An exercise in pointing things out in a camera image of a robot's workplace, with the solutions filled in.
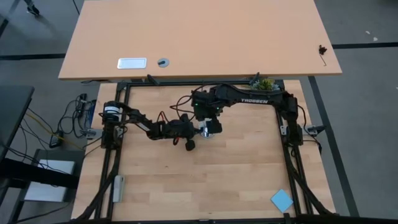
blue sticky note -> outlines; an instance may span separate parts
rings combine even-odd
[[[284,213],[293,204],[292,199],[290,199],[283,189],[280,189],[274,196],[272,196],[271,201],[282,213]]]

black line on floor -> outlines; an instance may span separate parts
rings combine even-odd
[[[366,49],[380,47],[398,47],[398,42],[368,43],[368,44],[332,44],[333,49]]]
[[[318,111],[322,119],[323,125],[326,126],[326,135],[328,137],[328,143],[330,146],[331,155],[333,157],[333,162],[335,163],[338,178],[340,180],[341,188],[343,189],[343,194],[347,203],[349,214],[352,217],[359,217],[358,208],[355,203],[353,191],[349,185],[347,173],[344,168],[343,161],[341,160],[340,151],[338,150],[337,141],[335,134],[330,124],[328,113],[326,112],[325,104],[323,103],[322,96],[317,84],[315,77],[310,76],[308,80],[311,84],[311,89],[317,103]]]
[[[6,17],[4,18],[4,20],[2,21],[1,25],[0,25],[0,38],[2,36],[2,33],[4,32],[4,30],[6,29],[8,22],[9,22],[9,18],[11,17],[12,13],[14,13],[15,9],[18,6],[20,0],[14,0],[14,2],[12,3],[10,10],[8,11]]]
[[[0,55],[0,60],[32,60],[65,58],[66,54]]]

small plant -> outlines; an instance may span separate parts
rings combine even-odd
[[[279,86],[275,84],[275,80],[271,78],[265,78],[263,80],[257,80],[250,86],[252,90],[278,90]]]

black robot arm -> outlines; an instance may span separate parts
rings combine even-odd
[[[205,121],[209,134],[222,132],[221,123],[217,116],[223,112],[225,106],[236,103],[254,103],[272,105],[288,126],[288,142],[293,145],[302,145],[302,129],[297,124],[298,107],[297,99],[284,90],[241,90],[229,84],[219,84],[207,91],[192,91],[192,106],[198,121]]]
[[[101,141],[102,148],[115,149],[119,147],[118,139],[121,134],[117,132],[117,127],[123,127],[125,124],[135,124],[146,132],[151,140],[173,139],[176,145],[179,138],[187,139],[185,144],[186,150],[191,151],[195,148],[195,143],[191,140],[194,135],[200,132],[199,129],[193,127],[189,121],[188,115],[181,115],[180,119],[171,120],[169,122],[157,121],[152,122],[141,114],[139,110],[130,108],[128,105],[116,101],[109,101],[104,104],[102,115],[102,123],[104,131]]]

wooden table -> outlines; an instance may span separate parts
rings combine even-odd
[[[319,45],[328,49],[322,56]],[[146,58],[145,69],[117,68]],[[157,61],[170,60],[160,68]],[[63,80],[339,75],[313,0],[85,1]]]
[[[156,119],[161,110],[169,119],[177,119],[169,106],[194,88],[132,87],[129,106],[149,119]],[[285,88],[298,98],[310,123],[300,82],[285,81]],[[105,102],[114,100],[115,92],[114,83],[100,86],[93,128],[102,128],[98,113]],[[113,220],[282,217],[270,201],[279,189],[290,194],[274,108],[237,104],[224,109],[220,122],[223,132],[211,139],[195,136],[196,149],[191,152],[185,150],[183,142],[173,146],[171,139],[151,141],[141,129],[129,125],[119,168],[119,174],[126,178],[124,195],[122,202],[114,205]],[[303,123],[301,113],[298,123]],[[86,151],[99,143],[88,146]],[[317,145],[305,142],[300,152],[308,186],[327,209],[334,211]],[[72,218],[84,211],[98,190],[103,159],[101,148],[86,157]],[[104,198],[103,216],[108,195]],[[288,212],[294,216],[292,207]]]

